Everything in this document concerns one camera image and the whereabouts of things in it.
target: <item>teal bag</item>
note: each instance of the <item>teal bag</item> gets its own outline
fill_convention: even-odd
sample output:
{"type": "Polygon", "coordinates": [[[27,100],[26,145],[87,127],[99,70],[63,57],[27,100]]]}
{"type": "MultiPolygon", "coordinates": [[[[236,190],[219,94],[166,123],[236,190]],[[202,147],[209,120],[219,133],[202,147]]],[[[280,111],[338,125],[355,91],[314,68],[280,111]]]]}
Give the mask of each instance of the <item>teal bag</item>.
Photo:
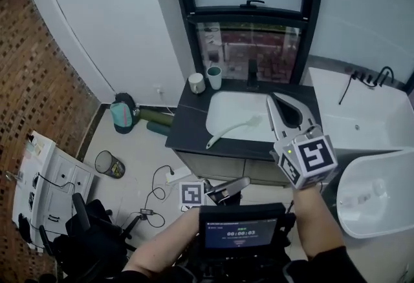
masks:
{"type": "Polygon", "coordinates": [[[138,123],[135,116],[135,102],[129,94],[117,94],[110,106],[114,127],[120,134],[127,134],[138,123]]]}

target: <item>white brush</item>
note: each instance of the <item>white brush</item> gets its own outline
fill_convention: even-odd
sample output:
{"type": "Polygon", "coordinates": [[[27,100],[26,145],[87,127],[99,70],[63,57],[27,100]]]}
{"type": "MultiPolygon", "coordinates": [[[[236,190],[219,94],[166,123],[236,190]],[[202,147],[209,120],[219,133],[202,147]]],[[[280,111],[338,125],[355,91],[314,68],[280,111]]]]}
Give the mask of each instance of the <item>white brush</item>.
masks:
{"type": "Polygon", "coordinates": [[[250,120],[248,120],[246,122],[238,123],[237,125],[232,125],[229,128],[225,128],[224,130],[222,130],[221,132],[218,132],[215,136],[213,136],[210,141],[208,141],[206,149],[209,149],[210,147],[212,147],[214,145],[214,143],[217,142],[220,138],[222,138],[224,136],[224,134],[226,134],[227,132],[232,131],[235,128],[242,127],[243,125],[246,125],[246,126],[249,126],[249,127],[255,127],[260,122],[261,122],[261,116],[260,115],[255,115],[250,120]]]}

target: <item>person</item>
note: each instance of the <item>person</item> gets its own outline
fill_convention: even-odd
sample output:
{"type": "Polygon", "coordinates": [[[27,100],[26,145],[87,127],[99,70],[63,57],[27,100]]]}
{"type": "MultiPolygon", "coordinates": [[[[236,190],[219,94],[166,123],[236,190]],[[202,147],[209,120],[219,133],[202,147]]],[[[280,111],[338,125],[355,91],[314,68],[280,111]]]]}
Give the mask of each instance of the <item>person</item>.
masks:
{"type": "MultiPolygon", "coordinates": [[[[319,190],[294,190],[294,207],[300,242],[308,261],[283,266],[282,280],[260,282],[365,282],[349,258],[339,225],[329,212],[319,190]]],[[[192,208],[132,255],[116,283],[197,282],[177,259],[199,230],[199,209],[192,208]]]]}

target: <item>window frame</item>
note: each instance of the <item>window frame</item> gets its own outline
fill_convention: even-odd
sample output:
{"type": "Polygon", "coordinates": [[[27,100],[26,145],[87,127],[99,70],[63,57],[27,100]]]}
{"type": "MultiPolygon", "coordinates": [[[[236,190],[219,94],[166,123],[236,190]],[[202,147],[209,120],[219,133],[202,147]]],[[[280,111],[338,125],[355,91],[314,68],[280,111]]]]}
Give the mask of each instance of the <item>window frame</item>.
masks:
{"type": "Polygon", "coordinates": [[[197,23],[264,23],[299,28],[301,30],[300,44],[290,77],[290,83],[299,84],[305,69],[309,50],[311,49],[321,0],[302,0],[300,11],[261,6],[255,8],[241,8],[240,6],[197,7],[195,0],[179,0],[179,3],[197,72],[205,76],[201,48],[197,37],[197,23]]]}

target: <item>white dresser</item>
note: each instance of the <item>white dresser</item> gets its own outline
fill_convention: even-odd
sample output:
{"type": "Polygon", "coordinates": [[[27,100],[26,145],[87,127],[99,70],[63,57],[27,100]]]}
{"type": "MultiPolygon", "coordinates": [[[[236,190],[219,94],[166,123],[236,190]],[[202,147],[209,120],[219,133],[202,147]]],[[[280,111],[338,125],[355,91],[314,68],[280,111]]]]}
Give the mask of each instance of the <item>white dresser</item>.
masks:
{"type": "Polygon", "coordinates": [[[72,194],[80,193],[86,201],[92,180],[98,174],[93,168],[74,159],[56,147],[56,144],[38,134],[30,150],[26,149],[16,184],[12,220],[19,226],[19,214],[30,222],[30,237],[37,246],[43,246],[38,228],[44,225],[49,240],[66,235],[66,222],[76,214],[72,207],[72,194]],[[42,175],[57,187],[38,175],[42,175]]]}

